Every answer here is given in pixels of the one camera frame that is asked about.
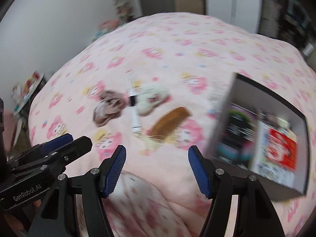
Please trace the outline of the brown beige sock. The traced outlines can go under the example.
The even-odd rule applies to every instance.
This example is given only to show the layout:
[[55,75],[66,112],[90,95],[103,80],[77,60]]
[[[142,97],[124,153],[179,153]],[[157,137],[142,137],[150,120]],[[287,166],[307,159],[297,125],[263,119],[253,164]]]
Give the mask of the brown beige sock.
[[103,90],[99,98],[101,100],[93,110],[93,121],[97,127],[119,117],[126,106],[124,95],[113,90]]

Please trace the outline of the red booklet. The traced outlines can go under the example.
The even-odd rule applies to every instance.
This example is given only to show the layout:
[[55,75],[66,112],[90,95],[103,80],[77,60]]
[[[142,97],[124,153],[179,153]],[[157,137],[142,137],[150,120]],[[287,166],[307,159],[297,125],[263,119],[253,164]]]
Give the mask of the red booklet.
[[295,171],[296,151],[297,144],[294,140],[273,128],[268,130],[266,157],[270,162]]

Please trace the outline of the black storage box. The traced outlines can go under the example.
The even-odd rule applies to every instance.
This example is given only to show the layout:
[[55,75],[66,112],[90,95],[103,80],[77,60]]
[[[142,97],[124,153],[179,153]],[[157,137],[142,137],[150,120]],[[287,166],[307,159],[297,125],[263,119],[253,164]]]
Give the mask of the black storage box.
[[[230,103],[240,105],[257,115],[255,151],[248,168],[231,165],[216,158],[216,148],[227,123]],[[270,128],[296,142],[295,171],[267,159],[266,146]],[[307,193],[310,149],[306,117],[277,93],[241,74],[235,75],[224,110],[218,117],[204,155],[216,167],[224,169],[232,176],[256,176],[273,201],[285,201]]]

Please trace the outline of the white fluffy plush clip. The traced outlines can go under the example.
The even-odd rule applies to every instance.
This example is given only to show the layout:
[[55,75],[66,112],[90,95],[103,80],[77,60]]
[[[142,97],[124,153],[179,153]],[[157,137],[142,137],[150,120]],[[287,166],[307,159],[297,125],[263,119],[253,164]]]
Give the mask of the white fluffy plush clip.
[[138,115],[149,115],[156,107],[165,102],[169,97],[166,87],[159,84],[142,86],[137,94],[136,110]]

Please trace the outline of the black green package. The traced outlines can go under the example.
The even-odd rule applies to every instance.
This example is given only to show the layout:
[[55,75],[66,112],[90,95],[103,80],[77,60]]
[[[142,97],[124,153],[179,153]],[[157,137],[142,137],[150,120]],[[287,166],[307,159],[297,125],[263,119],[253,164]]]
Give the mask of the black green package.
[[254,155],[257,115],[230,103],[227,123],[216,148],[216,158],[231,165],[248,168]]

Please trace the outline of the white pen with tassel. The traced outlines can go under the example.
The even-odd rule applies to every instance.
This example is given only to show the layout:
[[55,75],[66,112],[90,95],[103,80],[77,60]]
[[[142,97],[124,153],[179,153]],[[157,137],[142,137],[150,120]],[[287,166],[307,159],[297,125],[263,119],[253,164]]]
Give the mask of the white pen with tassel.
[[132,119],[132,132],[137,137],[142,136],[142,125],[140,121],[140,115],[138,115],[136,110],[137,94],[139,90],[135,89],[133,82],[133,73],[132,71],[127,71],[127,94],[129,99],[129,111]]

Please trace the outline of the brown wooden comb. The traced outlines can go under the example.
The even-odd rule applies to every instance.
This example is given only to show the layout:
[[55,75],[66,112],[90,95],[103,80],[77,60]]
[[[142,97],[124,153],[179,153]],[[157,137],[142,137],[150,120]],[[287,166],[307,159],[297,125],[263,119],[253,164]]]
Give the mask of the brown wooden comb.
[[150,137],[164,141],[176,128],[191,116],[185,107],[178,107],[161,117],[150,129]]

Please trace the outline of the pink cartoon print blanket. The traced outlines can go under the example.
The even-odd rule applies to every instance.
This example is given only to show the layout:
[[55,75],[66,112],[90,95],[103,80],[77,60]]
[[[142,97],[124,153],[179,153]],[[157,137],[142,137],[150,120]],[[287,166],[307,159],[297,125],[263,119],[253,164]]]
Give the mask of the pink cartoon print blanket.
[[[127,71],[137,90],[159,84],[169,98],[132,132],[128,109],[96,127],[99,93],[125,93]],[[115,236],[197,236],[211,204],[198,189],[187,159],[192,145],[204,150],[216,119],[208,115],[213,81],[229,84],[239,73],[276,92],[306,117],[310,165],[315,167],[315,73],[283,41],[250,34],[210,16],[160,13],[137,19],[95,41],[59,69],[34,99],[29,114],[32,144],[65,133],[88,136],[92,150],[66,168],[82,175],[126,147],[126,163],[113,194],[103,201]],[[164,141],[150,129],[169,111],[191,116]]]

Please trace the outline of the crumpled clear plastic wrap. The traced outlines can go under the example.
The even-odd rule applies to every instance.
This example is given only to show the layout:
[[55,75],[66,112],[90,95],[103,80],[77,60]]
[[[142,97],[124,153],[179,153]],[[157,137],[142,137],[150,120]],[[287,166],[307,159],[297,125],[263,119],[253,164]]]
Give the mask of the crumpled clear plastic wrap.
[[208,115],[218,118],[224,110],[227,96],[230,91],[230,84],[224,81],[213,81],[208,95],[209,111]]

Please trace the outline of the white shelf rack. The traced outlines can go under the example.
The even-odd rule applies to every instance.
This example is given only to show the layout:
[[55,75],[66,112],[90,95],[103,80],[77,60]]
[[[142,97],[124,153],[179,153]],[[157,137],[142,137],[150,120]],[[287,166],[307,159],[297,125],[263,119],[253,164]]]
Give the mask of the white shelf rack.
[[113,6],[121,23],[129,23],[143,16],[140,0],[113,0]]

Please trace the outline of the dark open wardrobe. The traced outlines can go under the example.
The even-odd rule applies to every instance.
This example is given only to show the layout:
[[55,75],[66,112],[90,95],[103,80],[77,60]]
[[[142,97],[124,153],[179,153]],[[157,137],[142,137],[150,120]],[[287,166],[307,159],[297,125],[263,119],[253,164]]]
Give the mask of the dark open wardrobe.
[[262,0],[258,33],[288,42],[300,51],[315,48],[315,27],[299,0]]

